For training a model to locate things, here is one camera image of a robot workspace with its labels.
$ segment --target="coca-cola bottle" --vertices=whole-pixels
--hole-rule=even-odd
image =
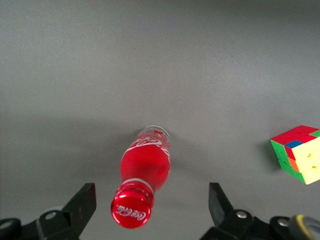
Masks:
[[[121,186],[111,204],[114,220],[128,229],[147,223],[154,193],[170,171],[169,135],[159,126],[147,126],[125,151],[120,164]]]

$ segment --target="bottle cap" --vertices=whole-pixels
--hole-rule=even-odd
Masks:
[[[154,205],[152,190],[139,181],[123,183],[115,193],[111,214],[122,227],[136,229],[145,225]]]

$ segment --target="rubik's cube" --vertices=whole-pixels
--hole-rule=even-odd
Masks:
[[[281,168],[305,184],[320,180],[320,129],[298,126],[271,139]]]

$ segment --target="gray background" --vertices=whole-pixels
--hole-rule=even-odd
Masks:
[[[320,182],[282,171],[269,139],[320,128],[318,1],[1,1],[0,218],[24,224],[95,182],[83,240],[199,239],[209,182],[263,221],[320,218]],[[110,215],[123,152],[171,135],[149,223]]]

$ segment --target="coca-cola logo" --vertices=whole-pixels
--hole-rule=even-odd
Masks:
[[[132,217],[136,218],[138,221],[141,221],[146,218],[147,214],[144,211],[137,211],[133,210],[132,208],[125,207],[122,205],[116,205],[118,208],[115,212],[116,214],[119,214],[122,217]]]
[[[141,137],[141,138],[137,139],[136,141],[134,141],[133,144],[125,151],[125,153],[132,150],[132,149],[142,147],[142,146],[147,146],[147,145],[156,145],[168,157],[170,156],[169,151],[167,150],[167,148],[164,147],[163,143],[160,140],[155,139],[155,138],[151,138],[149,136]]]

